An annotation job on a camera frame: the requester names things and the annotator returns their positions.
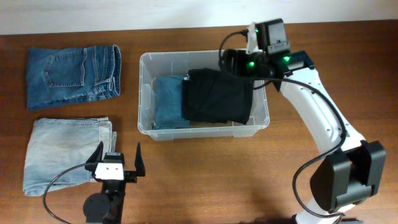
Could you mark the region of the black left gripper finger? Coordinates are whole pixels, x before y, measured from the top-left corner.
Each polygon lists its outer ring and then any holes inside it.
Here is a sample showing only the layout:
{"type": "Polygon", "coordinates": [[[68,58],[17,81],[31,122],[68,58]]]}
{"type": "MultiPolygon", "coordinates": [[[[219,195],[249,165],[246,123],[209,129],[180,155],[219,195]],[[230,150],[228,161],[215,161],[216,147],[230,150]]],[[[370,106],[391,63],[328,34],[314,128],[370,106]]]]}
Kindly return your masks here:
{"type": "Polygon", "coordinates": [[[137,143],[134,167],[136,168],[136,176],[137,177],[145,177],[146,176],[146,168],[144,165],[144,160],[142,158],[142,151],[141,151],[140,143],[137,143]]]}
{"type": "Polygon", "coordinates": [[[102,160],[102,155],[103,155],[103,141],[101,141],[98,144],[94,153],[92,153],[92,155],[89,157],[88,163],[100,162],[102,160]]]}

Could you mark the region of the dark navy cloth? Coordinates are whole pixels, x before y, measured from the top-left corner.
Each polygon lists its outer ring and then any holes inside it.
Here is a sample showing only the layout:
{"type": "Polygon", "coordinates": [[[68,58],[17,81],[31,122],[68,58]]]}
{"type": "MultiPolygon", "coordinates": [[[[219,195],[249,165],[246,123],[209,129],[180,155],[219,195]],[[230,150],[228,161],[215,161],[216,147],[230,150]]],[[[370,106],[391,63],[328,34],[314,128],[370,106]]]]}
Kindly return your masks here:
{"type": "Polygon", "coordinates": [[[220,71],[210,68],[191,69],[182,81],[182,116],[189,121],[226,123],[213,115],[212,109],[203,109],[220,77],[220,71]]]}

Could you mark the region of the teal blue cloth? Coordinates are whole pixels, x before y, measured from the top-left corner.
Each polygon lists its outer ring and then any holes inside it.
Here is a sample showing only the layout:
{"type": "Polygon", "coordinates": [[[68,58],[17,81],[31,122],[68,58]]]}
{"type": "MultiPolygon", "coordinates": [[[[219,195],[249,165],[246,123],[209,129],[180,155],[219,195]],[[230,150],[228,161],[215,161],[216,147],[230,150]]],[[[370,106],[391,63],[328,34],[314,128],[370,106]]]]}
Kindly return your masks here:
{"type": "Polygon", "coordinates": [[[182,81],[184,76],[157,77],[155,120],[152,129],[189,128],[190,122],[182,116],[182,81]]]}

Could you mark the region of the clear plastic storage bin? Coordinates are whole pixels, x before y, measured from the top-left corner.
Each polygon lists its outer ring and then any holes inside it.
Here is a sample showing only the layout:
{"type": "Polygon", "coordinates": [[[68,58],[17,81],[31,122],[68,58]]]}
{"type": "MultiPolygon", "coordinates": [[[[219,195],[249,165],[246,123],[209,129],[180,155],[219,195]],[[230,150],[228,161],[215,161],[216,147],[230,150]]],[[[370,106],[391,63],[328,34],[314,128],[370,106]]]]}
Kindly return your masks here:
{"type": "Polygon", "coordinates": [[[252,109],[247,124],[230,121],[223,123],[192,122],[189,128],[159,129],[155,125],[157,101],[156,79],[169,75],[185,75],[191,69],[210,68],[217,70],[218,51],[147,52],[139,62],[139,108],[137,127],[142,134],[155,141],[184,138],[250,137],[268,127],[271,119],[267,104],[266,89],[253,91],[252,109]]]}

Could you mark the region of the black cloth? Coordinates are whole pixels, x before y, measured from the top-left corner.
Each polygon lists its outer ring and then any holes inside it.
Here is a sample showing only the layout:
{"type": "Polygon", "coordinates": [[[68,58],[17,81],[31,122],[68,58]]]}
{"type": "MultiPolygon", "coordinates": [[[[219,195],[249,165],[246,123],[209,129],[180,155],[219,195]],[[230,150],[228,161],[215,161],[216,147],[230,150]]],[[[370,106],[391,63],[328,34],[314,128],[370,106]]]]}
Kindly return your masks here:
{"type": "Polygon", "coordinates": [[[216,84],[215,115],[218,119],[247,124],[252,107],[253,81],[221,72],[216,84]]]}

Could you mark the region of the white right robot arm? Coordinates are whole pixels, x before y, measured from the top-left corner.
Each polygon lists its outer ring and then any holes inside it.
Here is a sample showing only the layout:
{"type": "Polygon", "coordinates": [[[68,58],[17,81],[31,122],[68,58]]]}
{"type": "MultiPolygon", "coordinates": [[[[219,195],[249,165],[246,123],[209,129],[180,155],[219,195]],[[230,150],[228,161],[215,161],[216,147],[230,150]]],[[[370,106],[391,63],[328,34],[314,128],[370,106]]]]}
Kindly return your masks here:
{"type": "Polygon", "coordinates": [[[325,90],[315,64],[293,52],[282,19],[252,23],[240,34],[246,48],[220,48],[223,73],[242,80],[267,80],[290,101],[310,131],[319,154],[310,178],[312,198],[289,223],[347,223],[345,213],[379,191],[386,150],[352,127],[325,90]]]}

